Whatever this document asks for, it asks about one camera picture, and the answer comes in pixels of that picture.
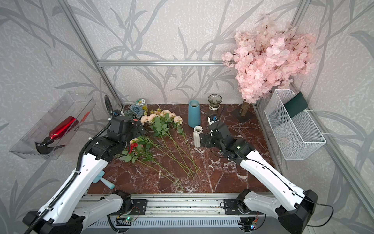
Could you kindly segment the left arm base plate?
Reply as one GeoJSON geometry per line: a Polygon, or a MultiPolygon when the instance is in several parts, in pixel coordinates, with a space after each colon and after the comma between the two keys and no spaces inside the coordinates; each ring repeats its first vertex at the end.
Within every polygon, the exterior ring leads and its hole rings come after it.
{"type": "Polygon", "coordinates": [[[117,212],[117,214],[143,216],[146,213],[147,204],[148,200],[146,199],[135,199],[129,202],[125,202],[122,208],[117,212]]]}

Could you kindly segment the cream pink rose stem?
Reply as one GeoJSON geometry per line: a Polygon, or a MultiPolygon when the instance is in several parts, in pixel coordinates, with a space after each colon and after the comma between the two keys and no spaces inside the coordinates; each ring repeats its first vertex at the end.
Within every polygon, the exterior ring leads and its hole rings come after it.
{"type": "Polygon", "coordinates": [[[199,171],[192,156],[187,134],[183,128],[182,117],[170,110],[151,110],[141,119],[141,123],[151,130],[151,135],[160,143],[152,143],[159,151],[166,154],[184,171],[188,178],[195,178],[199,171]]]}

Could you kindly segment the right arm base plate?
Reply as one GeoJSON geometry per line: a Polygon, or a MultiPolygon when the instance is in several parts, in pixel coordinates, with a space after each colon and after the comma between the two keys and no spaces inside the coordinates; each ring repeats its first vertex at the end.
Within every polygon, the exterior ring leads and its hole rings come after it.
{"type": "Polygon", "coordinates": [[[226,215],[246,215],[250,213],[245,203],[237,199],[224,199],[224,210],[226,215]]]}

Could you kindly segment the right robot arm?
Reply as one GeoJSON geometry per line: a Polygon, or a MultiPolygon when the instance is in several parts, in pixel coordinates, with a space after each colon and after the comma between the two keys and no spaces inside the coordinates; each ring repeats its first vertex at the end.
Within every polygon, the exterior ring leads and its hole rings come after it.
{"type": "Polygon", "coordinates": [[[237,204],[244,214],[256,211],[277,218],[291,234],[301,234],[314,214],[318,195],[313,190],[303,190],[272,167],[243,138],[235,138],[222,121],[209,123],[210,132],[201,134],[201,145],[217,148],[238,166],[250,172],[273,195],[256,194],[245,190],[237,197],[237,204]]]}

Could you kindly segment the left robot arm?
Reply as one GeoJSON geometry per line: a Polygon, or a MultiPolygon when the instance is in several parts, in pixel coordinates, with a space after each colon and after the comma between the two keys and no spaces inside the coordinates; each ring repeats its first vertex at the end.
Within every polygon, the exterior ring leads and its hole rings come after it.
{"type": "Polygon", "coordinates": [[[104,216],[130,212],[134,204],[131,195],[121,190],[93,205],[77,208],[77,204],[100,172],[122,153],[130,149],[130,141],[145,134],[140,120],[125,116],[110,119],[104,129],[82,147],[76,168],[52,198],[38,211],[28,212],[23,218],[25,233],[80,234],[104,216]]]}

